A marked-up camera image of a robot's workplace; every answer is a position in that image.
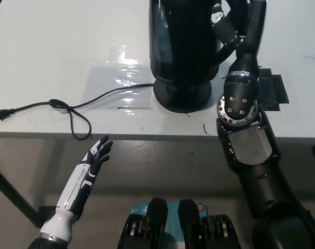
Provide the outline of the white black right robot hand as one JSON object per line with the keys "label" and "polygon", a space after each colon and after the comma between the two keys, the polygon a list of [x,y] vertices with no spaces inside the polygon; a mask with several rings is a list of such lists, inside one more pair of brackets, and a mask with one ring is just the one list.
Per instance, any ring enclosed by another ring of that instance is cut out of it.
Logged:
{"label": "white black right robot hand", "polygon": [[263,34],[266,1],[227,1],[230,11],[225,14],[221,1],[211,9],[212,31],[223,44],[218,52],[224,61],[234,50],[257,55]]}

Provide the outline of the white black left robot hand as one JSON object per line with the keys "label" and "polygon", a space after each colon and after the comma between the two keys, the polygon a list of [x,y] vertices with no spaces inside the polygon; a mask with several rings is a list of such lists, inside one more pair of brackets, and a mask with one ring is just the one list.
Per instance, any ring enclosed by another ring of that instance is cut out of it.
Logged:
{"label": "white black left robot hand", "polygon": [[112,145],[113,142],[105,135],[88,150],[68,179],[57,207],[70,211],[76,219],[81,217],[101,166],[109,160]]}

